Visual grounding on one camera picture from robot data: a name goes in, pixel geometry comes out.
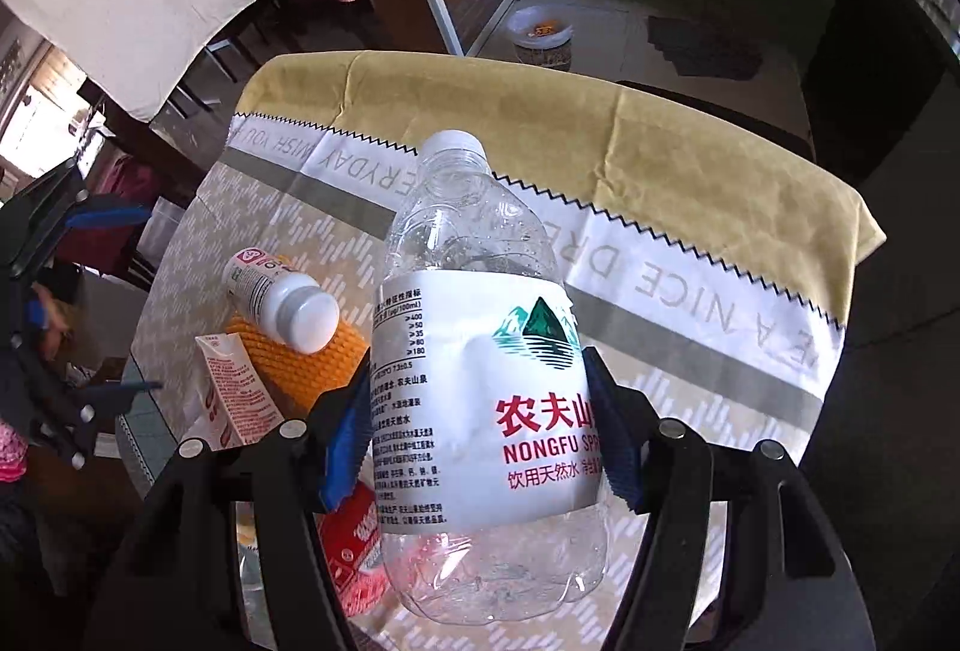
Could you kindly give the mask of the left hand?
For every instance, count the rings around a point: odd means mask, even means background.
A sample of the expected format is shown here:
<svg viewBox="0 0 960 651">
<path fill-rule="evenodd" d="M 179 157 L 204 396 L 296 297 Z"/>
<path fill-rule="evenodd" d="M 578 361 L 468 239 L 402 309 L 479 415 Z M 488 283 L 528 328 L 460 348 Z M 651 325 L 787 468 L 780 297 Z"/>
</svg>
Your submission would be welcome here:
<svg viewBox="0 0 960 651">
<path fill-rule="evenodd" d="M 28 302 L 28 321 L 37 355 L 46 362 L 57 357 L 65 337 L 70 336 L 70 323 L 60 303 L 47 287 L 34 282 Z"/>
</svg>

